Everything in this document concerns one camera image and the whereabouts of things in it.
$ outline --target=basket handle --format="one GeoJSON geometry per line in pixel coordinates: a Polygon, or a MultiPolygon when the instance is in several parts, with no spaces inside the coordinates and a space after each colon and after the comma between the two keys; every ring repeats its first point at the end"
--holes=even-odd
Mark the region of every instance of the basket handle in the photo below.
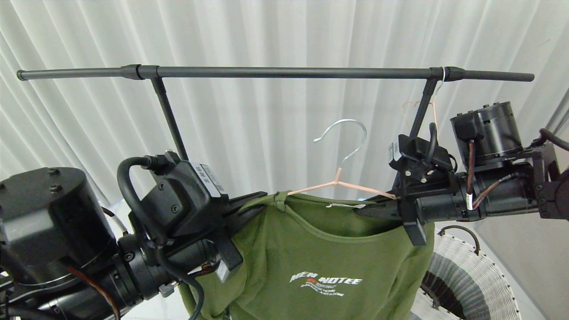
{"type": "Polygon", "coordinates": [[[478,241],[478,238],[476,237],[476,235],[474,234],[474,232],[472,232],[470,229],[463,227],[462,225],[448,225],[444,228],[442,228],[439,231],[439,236],[443,236],[444,235],[444,231],[448,230],[448,229],[461,229],[464,230],[468,233],[470,233],[470,235],[472,236],[472,238],[474,239],[474,244],[476,246],[474,253],[479,256],[480,255],[480,242],[478,241]]]}

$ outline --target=t-shirt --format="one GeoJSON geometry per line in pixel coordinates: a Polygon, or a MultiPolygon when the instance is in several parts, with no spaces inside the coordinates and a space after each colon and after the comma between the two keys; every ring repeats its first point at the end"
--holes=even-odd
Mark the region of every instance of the t-shirt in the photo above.
{"type": "MultiPolygon", "coordinates": [[[[233,243],[244,261],[221,283],[215,273],[198,277],[205,291],[199,319],[407,320],[430,262],[427,245],[414,247],[400,221],[357,215],[367,201],[332,200],[279,192],[246,207],[266,209],[233,243]]],[[[197,297],[180,285],[186,309],[197,297]]]]}

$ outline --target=woven basket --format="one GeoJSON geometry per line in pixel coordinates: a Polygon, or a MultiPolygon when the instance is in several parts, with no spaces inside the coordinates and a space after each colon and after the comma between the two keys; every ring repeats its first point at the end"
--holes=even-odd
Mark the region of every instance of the woven basket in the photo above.
{"type": "Polygon", "coordinates": [[[459,225],[445,227],[438,234],[409,319],[521,319],[510,285],[496,264],[480,252],[475,234],[459,225]],[[469,232],[475,239],[475,250],[465,241],[445,235],[449,228],[469,232]]]}

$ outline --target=white logo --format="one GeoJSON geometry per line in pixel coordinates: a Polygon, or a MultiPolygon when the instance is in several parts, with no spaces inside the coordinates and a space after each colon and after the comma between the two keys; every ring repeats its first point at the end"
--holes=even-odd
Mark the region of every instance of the white logo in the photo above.
{"type": "Polygon", "coordinates": [[[317,273],[305,271],[292,275],[289,283],[300,278],[306,278],[306,280],[304,280],[304,284],[300,286],[301,288],[308,287],[325,296],[340,297],[343,297],[344,293],[336,291],[336,287],[338,287],[338,285],[358,285],[362,281],[362,279],[348,277],[318,277],[317,273]]]}

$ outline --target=beige wall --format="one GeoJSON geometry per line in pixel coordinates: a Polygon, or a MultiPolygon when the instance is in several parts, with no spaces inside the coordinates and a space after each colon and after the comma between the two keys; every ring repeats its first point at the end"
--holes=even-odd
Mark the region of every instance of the beige wall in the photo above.
{"type": "MultiPolygon", "coordinates": [[[[560,135],[569,141],[569,130],[560,135]]],[[[556,148],[559,167],[569,166],[569,152],[556,148]]],[[[476,228],[492,251],[550,319],[569,314],[569,221],[538,214],[481,221],[476,228]]]]}

